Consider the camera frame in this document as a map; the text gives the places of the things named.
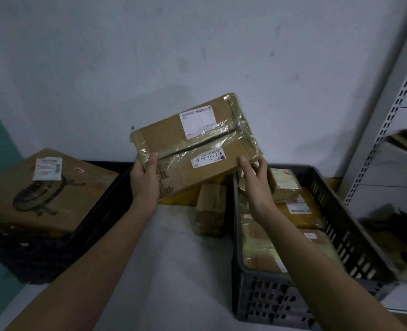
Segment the black plastic crate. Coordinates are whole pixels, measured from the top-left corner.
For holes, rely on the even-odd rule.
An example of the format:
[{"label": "black plastic crate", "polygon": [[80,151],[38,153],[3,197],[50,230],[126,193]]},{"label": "black plastic crate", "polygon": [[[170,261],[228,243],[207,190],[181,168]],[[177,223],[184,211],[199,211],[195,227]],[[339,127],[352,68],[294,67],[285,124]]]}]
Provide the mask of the black plastic crate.
[{"label": "black plastic crate", "polygon": [[22,283],[50,283],[93,246],[129,209],[131,162],[87,161],[119,173],[73,233],[59,239],[0,234],[0,262]]},{"label": "black plastic crate", "polygon": [[[316,168],[305,165],[269,165],[290,169],[311,192],[325,219],[325,232],[350,276],[378,300],[398,284],[398,270],[356,222]],[[321,329],[288,274],[246,267],[242,253],[237,173],[234,173],[234,254],[232,262],[233,312],[251,323],[307,330]]]}]

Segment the white floor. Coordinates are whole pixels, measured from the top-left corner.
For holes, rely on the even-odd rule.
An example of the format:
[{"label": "white floor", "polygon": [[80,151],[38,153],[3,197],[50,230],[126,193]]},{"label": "white floor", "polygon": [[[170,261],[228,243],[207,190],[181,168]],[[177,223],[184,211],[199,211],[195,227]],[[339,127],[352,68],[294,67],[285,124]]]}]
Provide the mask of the white floor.
[{"label": "white floor", "polygon": [[[95,331],[294,330],[242,323],[231,311],[232,242],[196,236],[194,207],[160,205]],[[45,285],[27,285],[0,315],[0,331]],[[384,306],[407,310],[407,284]]]}]

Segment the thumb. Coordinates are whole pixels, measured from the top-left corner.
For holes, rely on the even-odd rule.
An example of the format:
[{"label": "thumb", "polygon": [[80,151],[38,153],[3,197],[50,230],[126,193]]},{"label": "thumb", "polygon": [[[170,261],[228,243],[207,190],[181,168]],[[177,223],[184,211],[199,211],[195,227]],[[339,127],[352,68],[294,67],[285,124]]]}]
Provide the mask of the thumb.
[{"label": "thumb", "polygon": [[157,153],[151,153],[150,158],[148,159],[146,173],[156,174],[156,167],[157,167]]},{"label": "thumb", "polygon": [[256,176],[256,173],[254,172],[253,168],[251,167],[251,164],[249,163],[245,156],[241,156],[239,158],[239,164],[243,172],[245,173],[245,179],[251,179],[252,177]]}]

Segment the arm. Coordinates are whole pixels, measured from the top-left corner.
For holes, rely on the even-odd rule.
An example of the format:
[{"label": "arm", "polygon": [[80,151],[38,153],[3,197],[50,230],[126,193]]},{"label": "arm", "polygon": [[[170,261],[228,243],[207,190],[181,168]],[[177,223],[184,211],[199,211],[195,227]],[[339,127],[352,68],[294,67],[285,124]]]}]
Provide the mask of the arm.
[{"label": "arm", "polygon": [[38,295],[6,330],[92,330],[159,199],[156,156],[147,172],[136,159],[129,211],[83,257]]},{"label": "arm", "polygon": [[274,205],[267,163],[257,175],[240,158],[252,217],[265,229],[312,314],[325,331],[407,330],[372,295],[335,265]]}]

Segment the hand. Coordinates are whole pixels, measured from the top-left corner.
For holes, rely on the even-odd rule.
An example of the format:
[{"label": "hand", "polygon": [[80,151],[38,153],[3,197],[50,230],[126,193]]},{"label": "hand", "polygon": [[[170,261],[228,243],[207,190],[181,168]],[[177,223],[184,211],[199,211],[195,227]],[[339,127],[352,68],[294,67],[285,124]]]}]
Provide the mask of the hand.
[{"label": "hand", "polygon": [[130,173],[133,203],[131,207],[148,218],[153,216],[159,201],[159,180],[156,173],[157,155],[148,159],[146,172],[139,158],[136,158]]},{"label": "hand", "polygon": [[268,184],[268,163],[261,157],[259,167],[251,166],[246,157],[241,156],[239,164],[245,174],[249,211],[256,222],[261,224],[263,219],[269,217],[270,212],[277,210]]}]

